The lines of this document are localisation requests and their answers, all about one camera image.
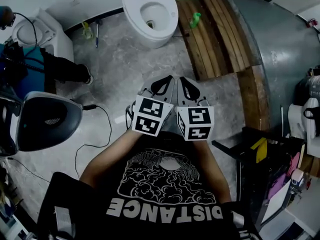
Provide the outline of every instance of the person's leg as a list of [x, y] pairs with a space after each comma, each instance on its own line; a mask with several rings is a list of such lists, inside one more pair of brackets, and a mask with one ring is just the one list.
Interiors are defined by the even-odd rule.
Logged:
[[66, 58], [55, 57], [41, 49], [43, 56], [44, 71], [48, 78], [58, 81], [83, 82], [89, 84], [91, 75], [88, 68], [83, 64], [75, 64]]

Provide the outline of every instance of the concrete floor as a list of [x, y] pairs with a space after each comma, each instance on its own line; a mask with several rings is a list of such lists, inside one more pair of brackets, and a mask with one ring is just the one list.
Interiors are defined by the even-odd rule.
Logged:
[[255, 38], [269, 87], [269, 113], [272, 128], [289, 133], [288, 109], [295, 86], [309, 68], [320, 64], [317, 32], [288, 10], [264, 0], [233, 0]]
[[[112, 124], [111, 142], [126, 130], [121, 120], [125, 108], [136, 98], [144, 80], [163, 74], [174, 77], [186, 76], [194, 79], [194, 74], [186, 46], [181, 37], [172, 38], [159, 49], [142, 46], [131, 32], [123, 13], [105, 18], [99, 31], [99, 48], [94, 40], [85, 40], [82, 30], [72, 34], [75, 62], [86, 64], [95, 79], [92, 85], [74, 82], [57, 83], [57, 93], [83, 105], [97, 104], [108, 112]], [[207, 98], [215, 113], [215, 127], [212, 139], [224, 140], [232, 146], [229, 138], [239, 133], [245, 125], [238, 80], [235, 74], [215, 78], [202, 85], [207, 90]], [[76, 150], [82, 144], [102, 146], [108, 141], [110, 127], [106, 115], [100, 109], [84, 111], [83, 120], [64, 143], [36, 152], [19, 152], [14, 158], [21, 161], [31, 171], [50, 180], [53, 172], [63, 172], [75, 179]], [[211, 146], [230, 186], [231, 196], [236, 199], [235, 161]], [[102, 149], [84, 147], [78, 152], [76, 166], [79, 174]], [[23, 207], [37, 221], [42, 200], [48, 183], [28, 173], [15, 161], [7, 161], [9, 173], [24, 199]]]

